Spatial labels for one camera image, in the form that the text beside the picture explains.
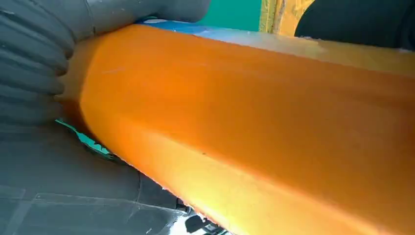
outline yellow surface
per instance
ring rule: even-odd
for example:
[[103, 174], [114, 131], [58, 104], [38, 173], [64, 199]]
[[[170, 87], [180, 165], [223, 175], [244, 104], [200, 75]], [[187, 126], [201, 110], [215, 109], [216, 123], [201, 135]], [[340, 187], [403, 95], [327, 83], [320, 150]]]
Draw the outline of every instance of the yellow surface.
[[414, 55], [366, 70], [330, 48], [335, 63], [135, 25], [78, 48], [61, 100], [237, 235], [413, 235]]
[[294, 36], [297, 25], [314, 0], [262, 0], [259, 30]]

